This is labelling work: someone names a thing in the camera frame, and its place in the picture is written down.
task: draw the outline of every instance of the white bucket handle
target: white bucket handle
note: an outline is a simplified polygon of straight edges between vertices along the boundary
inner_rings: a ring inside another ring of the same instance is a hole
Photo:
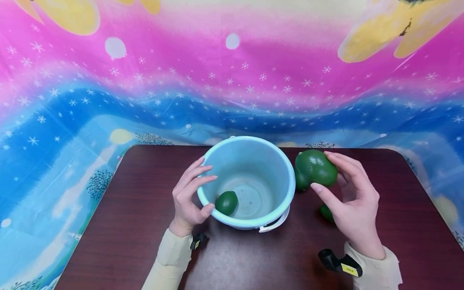
[[[278,226],[282,225],[284,223],[284,221],[287,219],[287,217],[289,216],[289,212],[290,212],[290,206],[283,212],[283,214],[280,216],[279,220],[275,224],[270,225],[270,226],[260,226],[259,227],[259,232],[272,231],[273,229],[275,229]]]

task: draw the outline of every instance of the hand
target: hand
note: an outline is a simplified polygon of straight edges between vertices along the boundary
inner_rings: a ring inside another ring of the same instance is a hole
[[[217,178],[215,175],[198,177],[212,168],[212,166],[200,166],[204,160],[205,158],[202,156],[190,165],[174,187],[175,217],[169,230],[178,237],[191,234],[193,227],[202,224],[213,212],[214,204],[212,203],[205,205],[200,210],[192,202],[192,196],[200,186]]]
[[[386,254],[375,227],[379,193],[359,161],[339,153],[324,153],[340,172],[337,182],[342,189],[342,201],[323,185],[312,183],[311,187],[330,209],[335,224],[351,246],[364,256],[383,260]]]

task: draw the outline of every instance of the bucket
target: bucket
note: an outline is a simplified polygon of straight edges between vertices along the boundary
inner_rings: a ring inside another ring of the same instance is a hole
[[[288,157],[269,141],[250,136],[230,137],[205,154],[205,165],[217,179],[198,189],[203,205],[215,203],[225,191],[234,191],[238,205],[226,216],[214,209],[212,216],[239,230],[268,232],[280,226],[295,194],[295,173]]]

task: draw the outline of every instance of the table surface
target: table surface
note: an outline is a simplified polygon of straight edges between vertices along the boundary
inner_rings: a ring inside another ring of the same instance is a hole
[[[125,155],[57,290],[138,290],[174,216],[172,189],[209,147],[134,146]],[[282,148],[294,162],[301,148]],[[365,167],[380,193],[377,227],[400,260],[402,290],[460,289],[464,253],[404,158],[387,149],[330,149]],[[339,195],[337,187],[333,188]],[[179,289],[352,289],[351,276],[325,270],[324,248],[343,256],[345,238],[318,214],[308,190],[297,193],[277,229],[239,231],[209,218],[206,247],[192,253]]]

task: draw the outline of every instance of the green avocado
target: green avocado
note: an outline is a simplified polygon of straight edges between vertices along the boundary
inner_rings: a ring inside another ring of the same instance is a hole
[[[234,191],[226,191],[222,193],[218,198],[214,206],[216,209],[227,216],[231,215],[237,208],[238,198]]]
[[[310,183],[316,182],[330,187],[337,181],[337,167],[322,151],[310,149],[300,152],[296,157],[295,167]]]
[[[326,220],[328,220],[328,221],[331,222],[332,224],[335,223],[335,221],[334,221],[334,216],[332,215],[332,212],[331,212],[330,209],[327,207],[327,205],[325,205],[325,203],[319,208],[319,212],[321,213],[321,215],[322,215]]]
[[[301,191],[306,190],[310,184],[309,180],[301,174],[295,166],[293,170],[295,171],[296,189]]]

